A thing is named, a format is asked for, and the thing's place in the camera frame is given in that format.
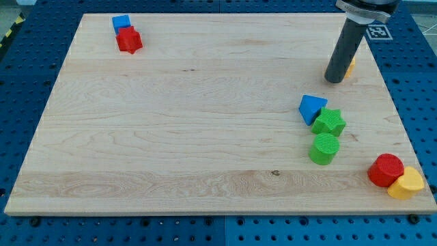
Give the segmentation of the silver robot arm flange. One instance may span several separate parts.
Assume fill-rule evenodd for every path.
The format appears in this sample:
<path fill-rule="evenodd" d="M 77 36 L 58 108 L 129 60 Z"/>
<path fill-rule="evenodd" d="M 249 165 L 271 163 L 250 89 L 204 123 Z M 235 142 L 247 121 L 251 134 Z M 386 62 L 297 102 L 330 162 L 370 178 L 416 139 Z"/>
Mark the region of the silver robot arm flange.
<path fill-rule="evenodd" d="M 335 6 L 343 10 L 351 21 L 368 25 L 374 21 L 388 23 L 400 2 L 400 0 L 336 0 Z"/>

